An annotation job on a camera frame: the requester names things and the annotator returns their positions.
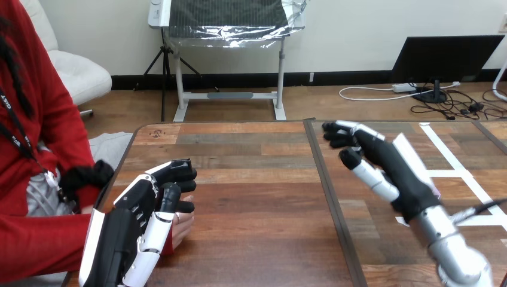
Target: computer monitor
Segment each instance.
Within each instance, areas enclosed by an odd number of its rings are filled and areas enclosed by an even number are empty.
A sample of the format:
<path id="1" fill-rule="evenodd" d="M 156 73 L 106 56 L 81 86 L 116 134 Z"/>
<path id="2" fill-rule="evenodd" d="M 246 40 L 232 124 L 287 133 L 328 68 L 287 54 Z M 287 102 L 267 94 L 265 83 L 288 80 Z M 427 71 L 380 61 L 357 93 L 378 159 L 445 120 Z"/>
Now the computer monitor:
<path id="1" fill-rule="evenodd" d="M 414 95 L 441 103 L 441 82 L 475 80 L 504 35 L 408 37 L 392 71 L 393 83 L 433 83 L 433 91 Z"/>

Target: wooden table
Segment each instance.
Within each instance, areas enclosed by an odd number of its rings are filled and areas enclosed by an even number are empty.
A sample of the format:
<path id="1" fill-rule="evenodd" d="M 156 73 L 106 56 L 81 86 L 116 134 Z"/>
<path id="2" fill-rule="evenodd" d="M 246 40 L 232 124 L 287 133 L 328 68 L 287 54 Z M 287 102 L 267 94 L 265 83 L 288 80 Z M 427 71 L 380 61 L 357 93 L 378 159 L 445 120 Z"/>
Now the wooden table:
<path id="1" fill-rule="evenodd" d="M 338 152 L 322 139 L 321 124 L 140 128 L 103 211 L 153 166 L 189 157 L 198 170 L 192 233 L 174 255 L 159 261 L 148 286 L 440 286 L 425 250 L 396 221 L 390 205 L 343 167 Z M 404 132 L 428 169 L 453 168 L 419 123 L 365 124 L 388 139 Z M 476 124 L 430 126 L 492 198 L 506 197 L 507 155 L 501 149 L 506 148 L 493 135 L 503 126 L 492 126 L 489 133 Z M 462 178 L 433 180 L 450 212 L 480 203 Z M 502 226 L 461 230 L 488 257 L 499 285 L 507 270 L 507 231 Z M 78 286 L 77 274 L 68 286 Z"/>

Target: human hand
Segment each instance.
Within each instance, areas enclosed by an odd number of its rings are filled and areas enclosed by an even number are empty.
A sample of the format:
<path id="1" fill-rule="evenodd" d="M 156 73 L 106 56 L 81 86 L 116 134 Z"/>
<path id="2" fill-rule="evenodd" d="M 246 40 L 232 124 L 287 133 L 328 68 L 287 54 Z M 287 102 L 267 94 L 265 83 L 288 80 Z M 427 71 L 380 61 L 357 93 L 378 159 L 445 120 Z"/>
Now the human hand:
<path id="1" fill-rule="evenodd" d="M 194 196 L 187 196 L 183 201 L 192 202 Z M 194 223 L 194 212 L 192 213 L 180 213 L 177 212 L 174 218 L 173 224 L 173 249 L 176 249 L 183 239 L 192 230 Z"/>
<path id="2" fill-rule="evenodd" d="M 91 214 L 92 210 L 93 210 L 93 205 L 83 207 L 81 209 L 81 214 Z"/>

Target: power strip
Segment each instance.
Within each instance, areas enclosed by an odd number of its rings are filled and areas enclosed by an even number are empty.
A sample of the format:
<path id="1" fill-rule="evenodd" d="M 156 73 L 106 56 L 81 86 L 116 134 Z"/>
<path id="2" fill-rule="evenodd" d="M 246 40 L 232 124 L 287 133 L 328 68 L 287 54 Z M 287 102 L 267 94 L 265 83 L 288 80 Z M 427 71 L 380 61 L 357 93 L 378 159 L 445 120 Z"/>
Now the power strip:
<path id="1" fill-rule="evenodd" d="M 405 84 L 395 84 L 393 85 L 393 91 L 395 93 L 406 93 L 408 91 L 416 91 L 417 84 L 410 85 L 409 83 Z"/>

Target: white office chair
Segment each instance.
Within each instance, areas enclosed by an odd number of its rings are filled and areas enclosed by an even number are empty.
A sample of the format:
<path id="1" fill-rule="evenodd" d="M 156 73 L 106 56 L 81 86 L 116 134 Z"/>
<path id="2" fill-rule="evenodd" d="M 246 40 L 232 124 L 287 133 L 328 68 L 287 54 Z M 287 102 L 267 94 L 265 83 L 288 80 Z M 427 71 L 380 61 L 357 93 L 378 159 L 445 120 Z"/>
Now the white office chair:
<path id="1" fill-rule="evenodd" d="M 53 28 L 39 0 L 21 0 L 21 3 L 74 104 L 80 105 L 111 91 L 111 76 L 103 67 L 85 57 L 58 50 Z M 83 111 L 81 115 L 93 115 L 93 111 Z"/>

